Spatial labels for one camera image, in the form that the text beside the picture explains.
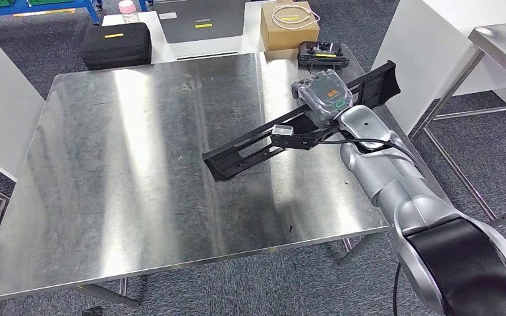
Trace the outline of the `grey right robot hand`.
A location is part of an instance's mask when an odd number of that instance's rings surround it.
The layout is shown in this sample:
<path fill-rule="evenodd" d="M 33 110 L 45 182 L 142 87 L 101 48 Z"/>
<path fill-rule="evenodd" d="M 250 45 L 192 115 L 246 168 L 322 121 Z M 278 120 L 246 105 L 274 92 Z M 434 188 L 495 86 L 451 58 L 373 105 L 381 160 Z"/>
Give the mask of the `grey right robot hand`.
<path fill-rule="evenodd" d="M 332 69 L 322 70 L 291 85 L 299 104 L 309 110 L 304 114 L 318 127 L 327 128 L 353 106 L 353 94 Z"/>

